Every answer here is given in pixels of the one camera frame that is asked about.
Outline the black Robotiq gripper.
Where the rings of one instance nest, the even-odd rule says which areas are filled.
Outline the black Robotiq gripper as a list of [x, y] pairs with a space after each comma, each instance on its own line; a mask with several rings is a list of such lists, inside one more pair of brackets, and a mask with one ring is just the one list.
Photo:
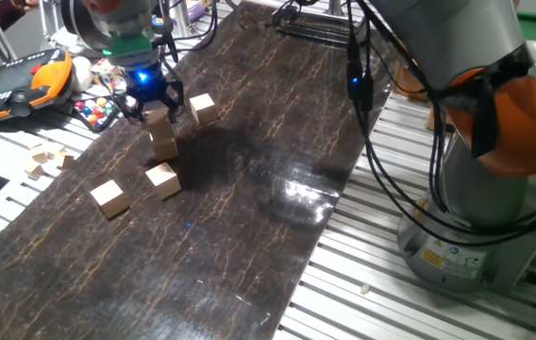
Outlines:
[[181, 80], [168, 81], [158, 61], [147, 67], [124, 70], [124, 75], [126, 92], [115, 95], [115, 104], [128, 121], [145, 123], [144, 104], [160, 101], [168, 108], [170, 122], [176, 123], [180, 110], [185, 107]]

